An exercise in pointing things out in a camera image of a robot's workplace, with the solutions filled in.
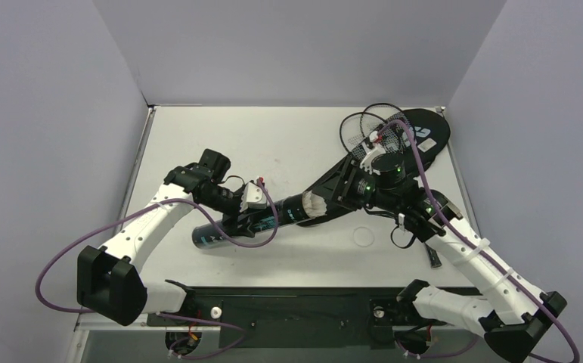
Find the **white shuttlecock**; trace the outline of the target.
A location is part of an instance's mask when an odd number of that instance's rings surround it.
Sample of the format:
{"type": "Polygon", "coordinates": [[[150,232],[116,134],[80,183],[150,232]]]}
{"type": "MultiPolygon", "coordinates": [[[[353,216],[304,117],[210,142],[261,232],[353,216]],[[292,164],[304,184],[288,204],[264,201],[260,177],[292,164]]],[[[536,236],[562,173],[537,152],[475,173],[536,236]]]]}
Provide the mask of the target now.
{"type": "Polygon", "coordinates": [[[324,198],[312,193],[311,191],[306,191],[302,195],[302,208],[310,219],[315,219],[327,214],[327,204],[324,198]]]}

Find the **black shuttlecock tube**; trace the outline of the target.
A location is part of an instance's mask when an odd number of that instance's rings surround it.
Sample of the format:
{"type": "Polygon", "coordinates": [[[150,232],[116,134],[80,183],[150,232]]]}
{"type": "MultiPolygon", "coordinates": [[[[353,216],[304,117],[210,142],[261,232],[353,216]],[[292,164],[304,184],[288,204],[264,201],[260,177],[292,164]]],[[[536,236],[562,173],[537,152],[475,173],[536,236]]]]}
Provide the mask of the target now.
{"type": "MultiPolygon", "coordinates": [[[[253,212],[253,231],[259,234],[261,232],[271,231],[276,227],[281,228],[286,225],[297,225],[301,222],[313,220],[305,214],[302,208],[302,195],[304,193],[302,192],[301,194],[296,194],[275,202],[274,206],[278,213],[276,216],[269,206],[264,209],[252,209],[248,211],[253,212]]],[[[196,227],[191,233],[194,246],[200,249],[210,249],[225,245],[226,240],[223,235],[226,233],[222,228],[222,219],[218,220],[216,224],[218,228],[222,229],[222,232],[218,232],[218,229],[212,224],[196,227]]]]}

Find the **translucent tube lid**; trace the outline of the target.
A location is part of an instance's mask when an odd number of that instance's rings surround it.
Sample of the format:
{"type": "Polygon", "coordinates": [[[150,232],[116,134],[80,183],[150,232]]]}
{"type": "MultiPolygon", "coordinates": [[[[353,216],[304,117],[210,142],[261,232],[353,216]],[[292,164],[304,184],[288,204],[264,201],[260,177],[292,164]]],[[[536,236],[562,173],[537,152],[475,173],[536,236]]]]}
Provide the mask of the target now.
{"type": "Polygon", "coordinates": [[[369,247],[375,241],[375,236],[372,230],[364,226],[357,227],[352,232],[352,240],[358,247],[369,247]]]}

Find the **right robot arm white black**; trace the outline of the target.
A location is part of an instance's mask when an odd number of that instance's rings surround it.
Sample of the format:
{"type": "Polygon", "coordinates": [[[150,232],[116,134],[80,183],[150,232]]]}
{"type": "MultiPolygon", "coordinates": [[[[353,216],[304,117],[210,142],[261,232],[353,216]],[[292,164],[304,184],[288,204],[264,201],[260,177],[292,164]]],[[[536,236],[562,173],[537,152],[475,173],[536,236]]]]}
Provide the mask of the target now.
{"type": "Polygon", "coordinates": [[[483,338],[502,359],[523,362],[567,306],[560,293],[544,292],[509,266],[444,194],[405,176],[399,165],[370,174],[345,158],[310,190],[329,210],[380,209],[445,257],[480,293],[460,295],[415,279],[396,297],[407,324],[445,322],[483,338]]]}

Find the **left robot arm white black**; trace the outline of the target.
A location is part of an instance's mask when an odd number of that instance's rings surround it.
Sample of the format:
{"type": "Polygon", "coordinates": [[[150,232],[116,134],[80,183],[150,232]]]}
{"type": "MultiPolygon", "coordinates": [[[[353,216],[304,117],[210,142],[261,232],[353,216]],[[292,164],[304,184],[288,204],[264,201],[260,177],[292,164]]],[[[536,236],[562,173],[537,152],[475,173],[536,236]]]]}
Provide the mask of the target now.
{"type": "Polygon", "coordinates": [[[141,270],[175,225],[193,210],[239,216],[254,202],[267,207],[262,178],[236,191],[222,186],[231,167],[223,154],[206,149],[196,163],[166,175],[148,205],[123,221],[122,229],[98,248],[85,247],[77,260],[78,303],[128,326],[142,314],[166,313],[178,325],[192,322],[196,304],[185,284],[165,280],[144,283],[141,270]]]}

